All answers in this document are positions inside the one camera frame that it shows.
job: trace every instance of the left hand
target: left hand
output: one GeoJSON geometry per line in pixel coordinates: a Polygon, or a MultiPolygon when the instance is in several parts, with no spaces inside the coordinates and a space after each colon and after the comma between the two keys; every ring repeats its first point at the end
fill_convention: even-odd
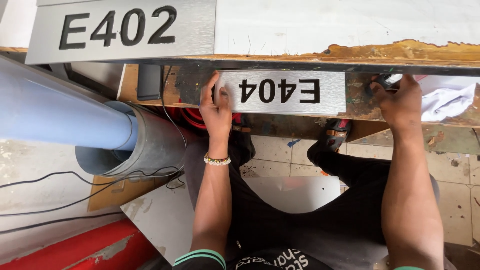
{"type": "Polygon", "coordinates": [[[232,111],[229,106],[229,97],[225,88],[220,88],[218,94],[219,105],[212,100],[212,87],[219,77],[218,71],[214,71],[205,85],[202,87],[200,100],[200,113],[204,119],[210,143],[228,143],[228,135],[232,125],[232,111]]]}

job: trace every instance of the foot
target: foot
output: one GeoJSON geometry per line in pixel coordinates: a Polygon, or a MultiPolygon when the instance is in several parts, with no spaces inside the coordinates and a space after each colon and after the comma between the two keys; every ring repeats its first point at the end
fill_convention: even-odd
{"type": "Polygon", "coordinates": [[[317,142],[308,149],[308,159],[313,162],[312,160],[321,152],[338,153],[351,128],[352,123],[348,119],[330,119],[325,125],[326,132],[320,134],[317,142]]]}

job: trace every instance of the bracelet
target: bracelet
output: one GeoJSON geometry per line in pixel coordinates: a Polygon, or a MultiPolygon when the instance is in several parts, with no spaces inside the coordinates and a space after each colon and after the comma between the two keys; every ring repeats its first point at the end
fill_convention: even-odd
{"type": "Polygon", "coordinates": [[[221,160],[216,160],[216,159],[211,159],[208,157],[208,152],[205,154],[204,157],[205,163],[208,163],[210,165],[216,165],[216,166],[222,166],[222,165],[228,165],[232,160],[230,159],[230,156],[228,156],[226,159],[221,159],[221,160]]]}

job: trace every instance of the brushed aluminum plate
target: brushed aluminum plate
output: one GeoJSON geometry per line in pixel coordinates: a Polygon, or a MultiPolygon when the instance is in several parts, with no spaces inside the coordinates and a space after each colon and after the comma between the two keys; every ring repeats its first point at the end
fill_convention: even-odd
{"type": "MultiPolygon", "coordinates": [[[[103,0],[39,6],[25,63],[111,61],[213,54],[215,10],[216,0],[103,0]],[[175,36],[175,41],[149,44],[152,35],[169,18],[167,12],[153,16],[154,11],[163,6],[174,7],[177,16],[161,36],[175,36]],[[122,22],[125,14],[133,9],[144,12],[144,35],[137,44],[126,46],[121,39],[122,22]],[[109,46],[105,46],[104,40],[91,40],[91,35],[111,11],[115,12],[112,33],[116,34],[116,38],[111,40],[109,46]],[[84,43],[84,49],[60,49],[66,15],[74,14],[83,14],[79,16],[83,18],[70,23],[70,28],[76,29],[70,30],[66,40],[68,44],[84,43]]],[[[127,37],[134,40],[139,25],[138,16],[133,14],[125,21],[129,22],[127,37]]],[[[106,29],[107,24],[104,24],[98,34],[105,34],[106,29]]]]}
{"type": "Polygon", "coordinates": [[[343,72],[220,71],[216,93],[220,87],[226,88],[234,112],[332,115],[346,111],[343,72]],[[289,85],[283,91],[282,80],[289,85]],[[315,81],[319,88],[318,100],[315,81]],[[245,84],[250,86],[243,90],[245,84]],[[274,93],[270,85],[275,86],[274,93]]]}

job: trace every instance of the silver sign plate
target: silver sign plate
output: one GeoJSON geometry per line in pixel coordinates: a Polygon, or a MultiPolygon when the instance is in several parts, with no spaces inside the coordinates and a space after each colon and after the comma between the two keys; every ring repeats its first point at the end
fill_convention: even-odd
{"type": "Polygon", "coordinates": [[[214,53],[216,0],[102,0],[39,6],[27,64],[214,53]]]}
{"type": "Polygon", "coordinates": [[[220,71],[219,87],[226,88],[234,112],[332,115],[346,111],[343,72],[220,71]]]}

